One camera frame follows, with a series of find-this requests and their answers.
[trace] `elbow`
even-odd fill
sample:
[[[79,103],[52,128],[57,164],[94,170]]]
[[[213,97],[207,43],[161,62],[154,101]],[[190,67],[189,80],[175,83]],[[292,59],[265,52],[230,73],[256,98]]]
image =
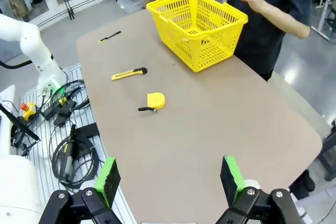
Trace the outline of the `elbow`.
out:
[[[309,37],[309,33],[310,33],[310,27],[309,26],[305,26],[304,29],[302,29],[298,34],[297,37],[299,39],[306,39]]]

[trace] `metal slatted surface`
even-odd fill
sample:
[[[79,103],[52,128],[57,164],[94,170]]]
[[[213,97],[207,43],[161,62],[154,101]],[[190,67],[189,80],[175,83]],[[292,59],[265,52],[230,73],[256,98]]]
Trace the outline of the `metal slatted surface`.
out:
[[[82,79],[82,75],[80,72],[80,64],[75,65],[68,70],[68,77],[69,77],[68,81]],[[81,89],[81,92],[77,93],[77,95],[73,97],[73,100],[77,104],[80,104],[83,100],[86,99],[86,97],[87,97],[86,90]],[[20,104],[22,102],[25,102],[26,104],[28,104],[29,102],[34,102],[38,106],[41,105],[41,100],[38,99],[36,88],[25,93],[22,97],[20,97],[19,101],[20,101]],[[47,103],[44,106],[43,111],[45,111],[49,106],[50,104]],[[58,180],[54,177],[52,173],[51,161],[50,161],[49,154],[48,154],[50,139],[51,139],[50,155],[52,157],[52,154],[55,148],[57,147],[57,145],[62,140],[64,140],[67,136],[69,136],[70,127],[71,127],[70,122],[73,122],[76,125],[76,127],[82,127],[82,126],[95,122],[91,106],[88,106],[87,108],[82,109],[82,110],[74,111],[70,117],[70,121],[67,121],[66,125],[62,128],[59,128],[59,127],[55,128],[54,120],[56,116],[57,115],[55,115],[54,118],[51,118],[48,121],[45,121],[42,117],[40,117],[37,123],[35,123],[34,127],[31,127],[32,131],[36,133],[41,139],[41,141],[37,143],[36,145],[34,145],[34,147],[31,149],[27,158],[35,164],[35,167],[37,170],[39,197],[40,197],[40,203],[42,207],[45,206],[45,204],[49,200],[50,195],[55,190],[60,190],[60,189],[65,190],[64,186],[58,182]],[[96,148],[99,159],[102,161],[105,161],[107,155],[103,147],[101,138],[99,136],[95,136],[93,138],[90,138],[90,141]],[[29,145],[29,139],[25,137],[23,140],[23,143],[26,143],[27,145]],[[18,149],[17,154],[20,155],[21,153],[22,153],[22,150]],[[85,175],[91,163],[89,155],[87,155],[84,158],[81,158],[78,161],[75,161],[74,168],[78,167],[79,164],[82,164],[85,161],[86,163],[82,165],[79,168],[78,172],[76,173],[74,181],[81,179]],[[100,172],[101,168],[102,168],[102,163],[100,162],[98,172]],[[117,194],[116,194],[113,206],[112,206],[112,210],[124,224],[129,224],[129,223],[135,224],[136,223],[126,203],[126,200],[122,194],[120,187],[118,188],[118,191],[117,191]]]

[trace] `black pants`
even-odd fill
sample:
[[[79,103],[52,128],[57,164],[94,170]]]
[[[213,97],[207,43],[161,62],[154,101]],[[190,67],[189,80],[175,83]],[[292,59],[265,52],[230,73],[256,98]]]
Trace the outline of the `black pants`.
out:
[[[269,73],[263,73],[263,74],[259,74],[259,75],[260,75],[260,77],[262,77],[265,81],[268,81],[268,80],[271,78],[272,73],[273,73],[273,69],[272,69],[272,71],[269,72]]]

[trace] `yellow box cutter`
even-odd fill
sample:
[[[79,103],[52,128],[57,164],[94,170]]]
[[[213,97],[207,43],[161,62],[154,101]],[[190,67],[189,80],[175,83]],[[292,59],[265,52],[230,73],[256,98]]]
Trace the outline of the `yellow box cutter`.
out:
[[[121,78],[125,78],[125,77],[128,77],[128,76],[133,76],[135,74],[146,74],[147,73],[147,68],[136,68],[136,69],[133,69],[131,71],[128,71],[128,72],[124,72],[124,73],[119,73],[119,74],[116,74],[114,76],[112,76],[112,81],[115,81],[115,80],[119,80]]]
[[[166,99],[162,93],[147,94],[147,107],[138,108],[138,111],[151,110],[156,112],[166,104]]]

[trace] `yellow plastic basket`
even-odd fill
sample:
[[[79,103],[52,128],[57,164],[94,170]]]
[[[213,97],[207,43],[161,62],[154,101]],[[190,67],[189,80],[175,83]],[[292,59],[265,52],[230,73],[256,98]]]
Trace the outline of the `yellow plastic basket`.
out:
[[[215,0],[157,0],[147,9],[161,40],[195,72],[231,57],[248,20]]]

